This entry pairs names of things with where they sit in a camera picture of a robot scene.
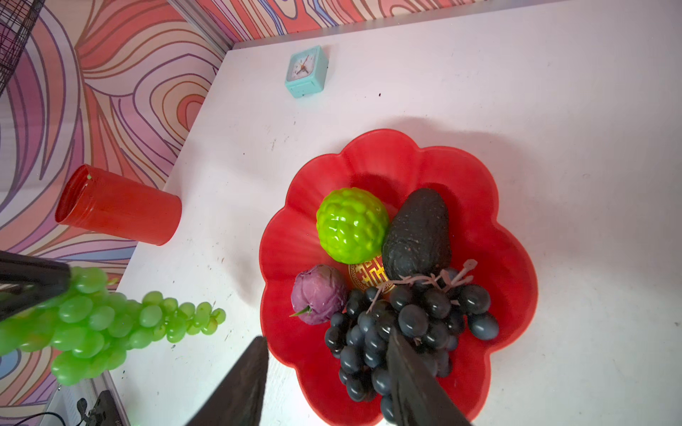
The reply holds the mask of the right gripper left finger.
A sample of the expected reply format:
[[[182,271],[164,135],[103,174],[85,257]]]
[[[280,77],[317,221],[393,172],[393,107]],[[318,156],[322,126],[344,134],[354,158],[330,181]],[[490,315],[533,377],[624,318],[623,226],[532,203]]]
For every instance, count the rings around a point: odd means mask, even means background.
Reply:
[[[255,337],[189,426],[259,425],[266,392],[269,350]]]

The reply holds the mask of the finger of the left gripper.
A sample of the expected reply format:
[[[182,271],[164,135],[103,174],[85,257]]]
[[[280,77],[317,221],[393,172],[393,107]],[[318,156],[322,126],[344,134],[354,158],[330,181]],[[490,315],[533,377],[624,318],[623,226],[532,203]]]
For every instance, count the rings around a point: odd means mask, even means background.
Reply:
[[[61,262],[1,252],[1,321],[65,294],[70,267]]]

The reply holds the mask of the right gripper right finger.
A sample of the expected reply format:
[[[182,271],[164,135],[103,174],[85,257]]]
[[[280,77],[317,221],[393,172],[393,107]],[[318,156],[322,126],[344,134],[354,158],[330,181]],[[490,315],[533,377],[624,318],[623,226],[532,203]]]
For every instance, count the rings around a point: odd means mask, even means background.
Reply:
[[[390,335],[386,358],[397,425],[472,425],[397,329]]]

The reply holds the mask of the green grape bunch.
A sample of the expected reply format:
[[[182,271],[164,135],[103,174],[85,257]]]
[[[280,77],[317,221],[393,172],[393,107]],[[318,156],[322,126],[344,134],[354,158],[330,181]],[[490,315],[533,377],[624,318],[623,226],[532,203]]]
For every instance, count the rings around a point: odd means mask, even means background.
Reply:
[[[179,303],[151,291],[136,301],[111,291],[99,268],[76,267],[62,295],[14,314],[1,323],[1,353],[57,351],[56,381],[71,386],[121,367],[132,350],[188,335],[212,335],[227,314],[209,302]]]

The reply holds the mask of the dark purple grape bunch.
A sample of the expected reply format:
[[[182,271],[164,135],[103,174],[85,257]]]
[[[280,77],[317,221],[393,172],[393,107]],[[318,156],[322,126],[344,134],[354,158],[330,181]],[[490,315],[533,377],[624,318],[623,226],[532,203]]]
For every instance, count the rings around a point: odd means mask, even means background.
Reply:
[[[380,398],[383,417],[396,422],[388,368],[389,337],[399,333],[433,376],[453,370],[451,354],[460,335],[470,331],[481,341],[498,337],[500,327],[489,309],[492,298],[473,283],[473,259],[461,269],[437,275],[404,276],[376,288],[354,290],[346,308],[330,318],[325,344],[339,360],[339,379],[355,401]]]

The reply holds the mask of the purple round fruit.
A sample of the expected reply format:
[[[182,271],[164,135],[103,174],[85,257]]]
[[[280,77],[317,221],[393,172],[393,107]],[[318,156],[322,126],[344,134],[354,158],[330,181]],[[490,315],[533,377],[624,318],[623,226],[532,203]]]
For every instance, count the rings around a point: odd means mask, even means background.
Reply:
[[[345,277],[332,266],[318,264],[300,273],[291,292],[291,317],[308,325],[323,324],[346,307],[349,290]]]

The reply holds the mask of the dark avocado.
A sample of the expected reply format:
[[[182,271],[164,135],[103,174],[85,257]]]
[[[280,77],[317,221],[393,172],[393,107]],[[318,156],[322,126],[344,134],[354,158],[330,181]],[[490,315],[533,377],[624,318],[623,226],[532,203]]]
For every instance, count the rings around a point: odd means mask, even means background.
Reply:
[[[449,210],[438,192],[421,188],[398,211],[382,248],[390,280],[438,274],[450,265]]]

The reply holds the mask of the bright green bumpy fruit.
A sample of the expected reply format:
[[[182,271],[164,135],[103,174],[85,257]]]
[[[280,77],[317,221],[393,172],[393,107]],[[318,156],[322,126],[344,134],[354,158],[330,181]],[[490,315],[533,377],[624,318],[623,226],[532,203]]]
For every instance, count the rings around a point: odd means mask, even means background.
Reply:
[[[361,264],[378,257],[389,225],[383,202],[357,187],[332,191],[316,212],[321,247],[340,264]]]

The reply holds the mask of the red flower-shaped fruit bowl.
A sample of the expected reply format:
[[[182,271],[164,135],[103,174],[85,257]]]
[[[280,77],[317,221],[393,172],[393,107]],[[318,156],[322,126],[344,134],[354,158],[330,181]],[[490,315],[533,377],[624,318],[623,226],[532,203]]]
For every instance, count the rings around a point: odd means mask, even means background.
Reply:
[[[377,401],[354,403],[339,383],[339,362],[325,345],[326,326],[310,326],[293,316],[291,291],[299,273],[329,264],[315,228],[323,198],[343,187],[376,195],[390,213],[422,187],[436,190],[450,213],[452,262],[477,261],[473,280],[492,298],[500,332],[481,341],[465,333],[454,353],[454,369],[440,386],[469,419],[481,412],[491,381],[490,357],[516,341],[536,311],[538,287],[523,246],[498,223],[496,183],[476,157],[454,147],[419,147],[395,130],[370,131],[338,154],[306,163],[291,181],[283,208],[262,236],[260,269],[265,281],[260,323],[270,353],[292,367],[309,406],[332,425],[374,425]]]

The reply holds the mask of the red pen cup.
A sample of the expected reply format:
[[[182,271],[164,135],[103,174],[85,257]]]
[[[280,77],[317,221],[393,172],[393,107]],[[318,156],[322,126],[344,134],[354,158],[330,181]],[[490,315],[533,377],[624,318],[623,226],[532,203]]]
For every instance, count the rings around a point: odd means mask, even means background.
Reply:
[[[164,245],[181,219],[177,195],[84,164],[65,185],[55,211],[60,225]]]

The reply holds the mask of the teal small clock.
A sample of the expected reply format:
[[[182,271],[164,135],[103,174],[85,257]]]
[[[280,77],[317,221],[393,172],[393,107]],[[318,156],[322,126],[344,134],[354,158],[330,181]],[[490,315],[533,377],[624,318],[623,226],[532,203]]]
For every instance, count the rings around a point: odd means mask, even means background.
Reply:
[[[295,53],[289,60],[285,87],[295,99],[320,93],[328,69],[329,59],[320,45]]]

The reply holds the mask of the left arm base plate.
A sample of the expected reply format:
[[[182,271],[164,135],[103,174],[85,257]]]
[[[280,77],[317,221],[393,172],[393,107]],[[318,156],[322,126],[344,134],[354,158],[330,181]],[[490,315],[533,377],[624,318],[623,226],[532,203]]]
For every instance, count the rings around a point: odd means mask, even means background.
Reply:
[[[76,403],[81,420],[78,425],[85,426],[124,426],[125,422],[115,403],[114,396],[110,390],[105,390],[99,394],[93,408],[88,408],[86,399],[81,398]]]

